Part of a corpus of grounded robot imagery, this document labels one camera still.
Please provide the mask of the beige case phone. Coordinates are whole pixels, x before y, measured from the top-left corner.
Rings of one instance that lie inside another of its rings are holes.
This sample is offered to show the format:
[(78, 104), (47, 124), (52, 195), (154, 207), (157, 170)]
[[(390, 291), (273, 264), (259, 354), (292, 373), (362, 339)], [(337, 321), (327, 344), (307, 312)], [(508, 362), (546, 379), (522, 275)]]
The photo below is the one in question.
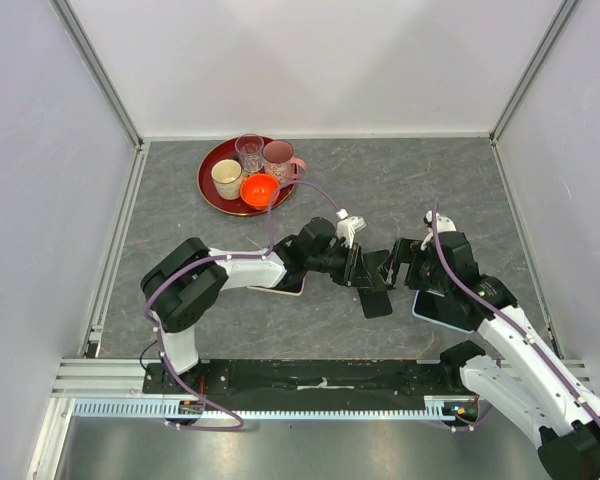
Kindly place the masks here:
[(248, 289), (265, 293), (299, 297), (304, 292), (305, 285), (306, 278), (303, 278), (299, 282), (294, 282), (291, 284), (279, 284), (275, 287), (249, 286)]

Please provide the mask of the blue case phone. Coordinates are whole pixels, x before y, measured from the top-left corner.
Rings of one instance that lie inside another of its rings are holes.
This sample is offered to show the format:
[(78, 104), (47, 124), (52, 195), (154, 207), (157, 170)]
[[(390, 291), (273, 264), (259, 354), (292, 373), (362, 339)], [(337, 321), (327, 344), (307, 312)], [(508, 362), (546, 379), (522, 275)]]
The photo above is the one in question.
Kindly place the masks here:
[(412, 306), (415, 318), (464, 333), (475, 330), (470, 314), (465, 303), (428, 291), (418, 291)]

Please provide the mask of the black folding phone stand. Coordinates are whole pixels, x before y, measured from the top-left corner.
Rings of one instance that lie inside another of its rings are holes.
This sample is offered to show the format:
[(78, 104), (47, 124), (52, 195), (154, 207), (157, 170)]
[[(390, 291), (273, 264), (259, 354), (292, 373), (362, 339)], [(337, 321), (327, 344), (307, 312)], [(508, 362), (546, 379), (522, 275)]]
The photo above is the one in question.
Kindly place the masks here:
[(388, 316), (393, 313), (388, 290), (381, 292), (370, 292), (367, 290), (358, 290), (364, 316), (367, 319)]

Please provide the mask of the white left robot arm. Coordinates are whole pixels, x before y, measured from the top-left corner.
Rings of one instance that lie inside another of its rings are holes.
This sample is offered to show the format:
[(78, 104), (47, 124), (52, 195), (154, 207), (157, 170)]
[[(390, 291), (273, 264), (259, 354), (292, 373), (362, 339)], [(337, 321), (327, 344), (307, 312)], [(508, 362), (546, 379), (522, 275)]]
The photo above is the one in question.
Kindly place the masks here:
[(386, 250), (364, 252), (354, 237), (365, 222), (348, 217), (332, 223), (314, 217), (296, 235), (271, 249), (224, 251), (199, 238), (185, 240), (141, 280), (148, 318), (170, 363), (165, 382), (188, 393), (199, 382), (195, 325), (224, 290), (249, 288), (298, 296), (310, 272), (357, 291), (365, 318), (392, 313), (386, 277), (381, 271)]

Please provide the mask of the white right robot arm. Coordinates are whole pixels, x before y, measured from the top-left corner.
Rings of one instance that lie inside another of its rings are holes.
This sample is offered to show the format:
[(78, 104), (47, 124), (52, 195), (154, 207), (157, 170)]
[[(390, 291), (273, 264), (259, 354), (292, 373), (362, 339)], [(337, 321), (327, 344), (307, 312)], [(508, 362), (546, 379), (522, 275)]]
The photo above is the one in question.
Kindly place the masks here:
[(504, 415), (532, 442), (551, 478), (600, 479), (600, 398), (543, 341), (510, 290), (480, 272), (466, 236), (400, 238), (383, 264), (388, 284), (401, 265), (416, 293), (415, 316), (478, 334), (511, 368), (504, 372), (466, 341), (441, 354), (440, 386), (453, 394), (467, 389)]

